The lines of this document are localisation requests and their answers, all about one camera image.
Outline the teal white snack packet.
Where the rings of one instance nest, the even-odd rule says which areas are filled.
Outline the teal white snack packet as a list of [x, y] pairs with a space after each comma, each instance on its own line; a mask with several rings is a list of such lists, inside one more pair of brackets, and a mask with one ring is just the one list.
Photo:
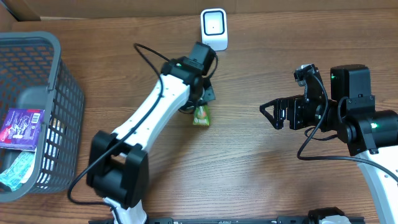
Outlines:
[[34, 165], [35, 153], [22, 151], [11, 166], [1, 173], [1, 183], [11, 191], [19, 189], [32, 175]]

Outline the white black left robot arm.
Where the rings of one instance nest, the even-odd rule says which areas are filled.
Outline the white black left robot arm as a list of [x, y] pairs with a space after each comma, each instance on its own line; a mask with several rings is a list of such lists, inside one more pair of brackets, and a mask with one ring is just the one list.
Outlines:
[[187, 57], [167, 59], [156, 70], [158, 81], [134, 114], [112, 133], [92, 139], [86, 183], [113, 217], [108, 223], [146, 223], [142, 206], [149, 185], [149, 151], [170, 118], [214, 100], [210, 78], [216, 52], [196, 42]]

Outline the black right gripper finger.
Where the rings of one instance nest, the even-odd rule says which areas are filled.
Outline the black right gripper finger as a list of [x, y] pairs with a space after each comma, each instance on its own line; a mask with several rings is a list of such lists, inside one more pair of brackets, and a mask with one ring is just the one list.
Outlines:
[[284, 127], [284, 111], [283, 110], [275, 108], [273, 115], [271, 115], [269, 112], [267, 112], [264, 108], [260, 109], [260, 112], [268, 119], [270, 124], [275, 129], [282, 129]]
[[268, 107], [273, 107], [273, 110], [277, 110], [278, 109], [278, 99], [275, 99], [275, 100], [272, 100], [272, 101], [270, 101], [270, 102], [268, 102], [268, 103], [264, 103], [263, 105], [261, 105], [260, 107], [259, 107], [259, 111], [261, 112], [261, 113], [265, 113], [266, 112], [266, 108], [268, 108]]

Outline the purple red snack packet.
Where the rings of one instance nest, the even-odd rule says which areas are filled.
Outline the purple red snack packet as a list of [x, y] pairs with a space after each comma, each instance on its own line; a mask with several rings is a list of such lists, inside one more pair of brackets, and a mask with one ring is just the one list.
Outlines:
[[1, 128], [1, 148], [35, 152], [45, 110], [10, 108]]

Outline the green juice carton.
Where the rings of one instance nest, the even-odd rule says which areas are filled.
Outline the green juice carton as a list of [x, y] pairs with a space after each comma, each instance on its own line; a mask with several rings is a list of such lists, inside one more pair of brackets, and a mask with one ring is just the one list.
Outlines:
[[210, 111], [207, 105], [198, 106], [193, 113], [193, 125], [209, 126]]

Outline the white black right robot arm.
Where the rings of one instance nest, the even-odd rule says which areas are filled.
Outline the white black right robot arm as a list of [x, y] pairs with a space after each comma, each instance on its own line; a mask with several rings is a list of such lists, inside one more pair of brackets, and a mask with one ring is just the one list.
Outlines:
[[[353, 161], [369, 187], [381, 223], [397, 223], [397, 113], [376, 110], [371, 92], [370, 69], [362, 64], [331, 68], [331, 91], [327, 92], [314, 64], [294, 71], [304, 93], [277, 98], [259, 107], [275, 129], [304, 129], [306, 140], [297, 152], [303, 161]], [[315, 133], [334, 131], [348, 147], [348, 156], [303, 156]]]

